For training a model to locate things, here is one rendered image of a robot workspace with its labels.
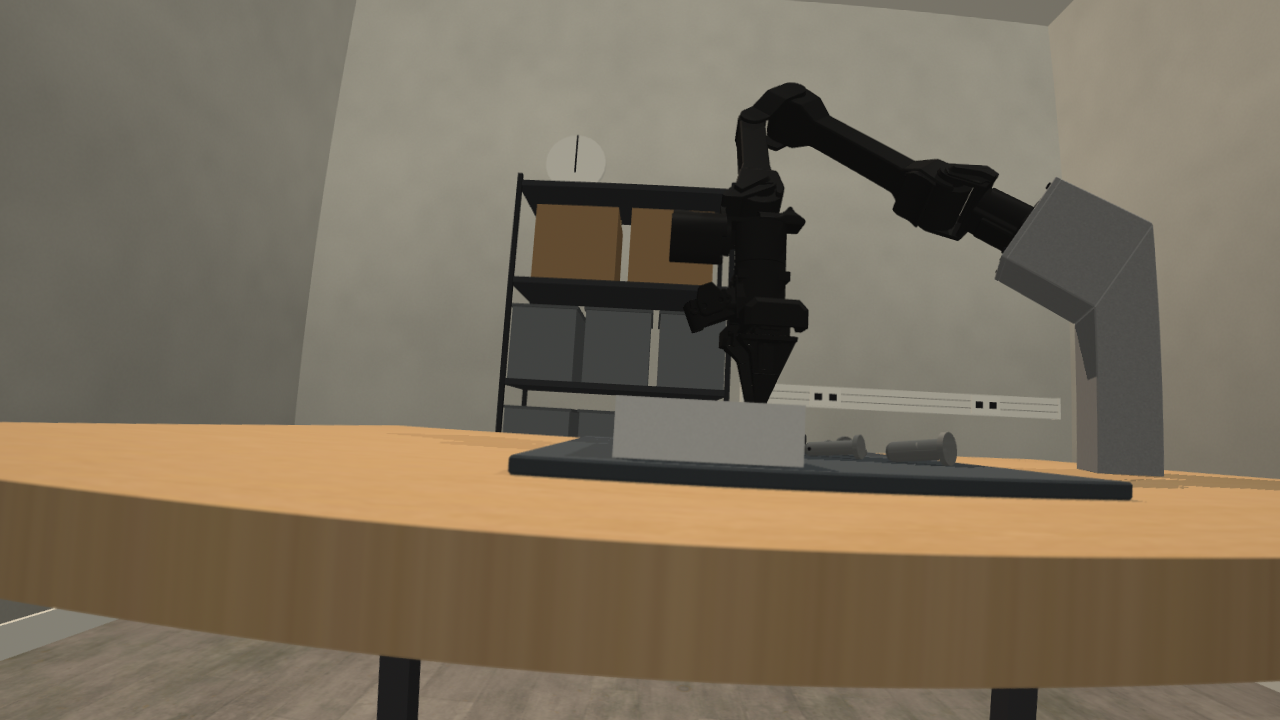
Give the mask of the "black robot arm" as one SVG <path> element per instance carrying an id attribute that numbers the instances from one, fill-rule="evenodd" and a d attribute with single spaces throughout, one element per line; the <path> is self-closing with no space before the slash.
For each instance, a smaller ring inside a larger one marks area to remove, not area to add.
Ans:
<path id="1" fill-rule="evenodd" d="M 992 190 L 998 173 L 989 167 L 915 161 L 890 149 L 829 117 L 820 97 L 797 83 L 769 88 L 742 110 L 735 143 L 739 169 L 745 168 L 722 193 L 721 213 L 672 213 L 669 263 L 722 265 L 735 249 L 735 264 L 762 259 L 786 265 L 787 234 L 797 234 L 806 222 L 794 208 L 780 213 L 785 184 L 771 169 L 768 149 L 812 146 L 888 190 L 895 214 L 914 227 L 956 241 L 969 232 L 1000 251 L 1036 208 Z M 739 319 L 748 299 L 737 275 L 730 287 L 723 293 L 713 282 L 699 286 L 698 299 L 684 305 L 692 333 L 724 320 L 739 325 L 730 318 L 736 313 Z"/>

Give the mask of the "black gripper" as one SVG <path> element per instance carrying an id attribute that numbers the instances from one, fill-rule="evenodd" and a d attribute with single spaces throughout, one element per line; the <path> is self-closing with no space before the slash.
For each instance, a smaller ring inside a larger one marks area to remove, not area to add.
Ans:
<path id="1" fill-rule="evenodd" d="M 736 313 L 730 318 L 730 323 L 739 325 L 721 331 L 719 348 L 737 364 L 744 402 L 768 402 L 797 342 L 797 337 L 790 336 L 790 328 L 797 333 L 808 329 L 806 306 L 800 300 L 785 299 L 790 274 L 783 263 L 773 260 L 746 260 L 733 266 L 748 302 L 754 299 L 741 309 L 739 319 L 735 319 Z"/>

